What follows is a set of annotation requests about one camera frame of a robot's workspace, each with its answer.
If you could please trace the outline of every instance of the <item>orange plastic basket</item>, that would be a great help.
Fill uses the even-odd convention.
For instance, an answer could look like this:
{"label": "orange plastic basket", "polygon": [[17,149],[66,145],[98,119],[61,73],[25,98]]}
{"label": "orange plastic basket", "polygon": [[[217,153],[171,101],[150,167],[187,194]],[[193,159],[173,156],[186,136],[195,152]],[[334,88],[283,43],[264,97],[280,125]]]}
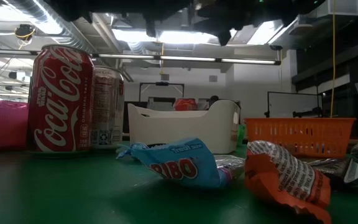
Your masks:
{"label": "orange plastic basket", "polygon": [[355,118],[245,118],[248,140],[264,140],[294,156],[344,157]]}

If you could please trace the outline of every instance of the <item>pink bag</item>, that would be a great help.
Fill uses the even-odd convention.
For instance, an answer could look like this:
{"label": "pink bag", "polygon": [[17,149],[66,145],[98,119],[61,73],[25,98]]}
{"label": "pink bag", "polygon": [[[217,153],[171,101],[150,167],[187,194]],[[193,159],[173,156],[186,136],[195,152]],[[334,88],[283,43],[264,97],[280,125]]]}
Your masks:
{"label": "pink bag", "polygon": [[27,103],[0,101],[0,151],[23,151],[27,134]]}

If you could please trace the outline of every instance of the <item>table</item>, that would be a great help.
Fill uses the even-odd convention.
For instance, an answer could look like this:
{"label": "table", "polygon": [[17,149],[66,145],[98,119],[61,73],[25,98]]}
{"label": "table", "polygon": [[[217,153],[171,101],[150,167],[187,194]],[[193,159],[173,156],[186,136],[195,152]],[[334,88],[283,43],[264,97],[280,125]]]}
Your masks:
{"label": "table", "polygon": [[[245,150],[234,154],[244,156]],[[0,152],[0,223],[310,222],[255,198],[244,187],[244,175],[228,189],[189,189],[115,156],[34,159]],[[328,210],[333,223],[358,223],[358,192],[333,192]]]}

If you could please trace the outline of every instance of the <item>orange candy wrapper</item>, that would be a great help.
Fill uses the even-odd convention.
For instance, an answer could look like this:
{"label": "orange candy wrapper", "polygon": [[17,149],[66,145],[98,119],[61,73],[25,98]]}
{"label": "orange candy wrapper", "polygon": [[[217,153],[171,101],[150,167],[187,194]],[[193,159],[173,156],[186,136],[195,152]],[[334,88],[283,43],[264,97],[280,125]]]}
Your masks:
{"label": "orange candy wrapper", "polygon": [[293,157],[284,147],[267,141],[248,143],[246,187],[256,196],[313,214],[331,224],[325,208],[331,199],[329,179]]}

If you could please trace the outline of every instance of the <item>blue candy wrapper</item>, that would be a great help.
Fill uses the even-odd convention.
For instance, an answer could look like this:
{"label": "blue candy wrapper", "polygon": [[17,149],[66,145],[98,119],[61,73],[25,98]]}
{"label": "blue candy wrapper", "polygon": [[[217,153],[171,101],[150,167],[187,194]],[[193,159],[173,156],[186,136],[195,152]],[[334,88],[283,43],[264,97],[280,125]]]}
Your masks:
{"label": "blue candy wrapper", "polygon": [[189,187],[216,189],[227,185],[244,171],[245,160],[235,156],[215,156],[198,138],[161,146],[135,143],[118,159],[130,155],[164,179]]}

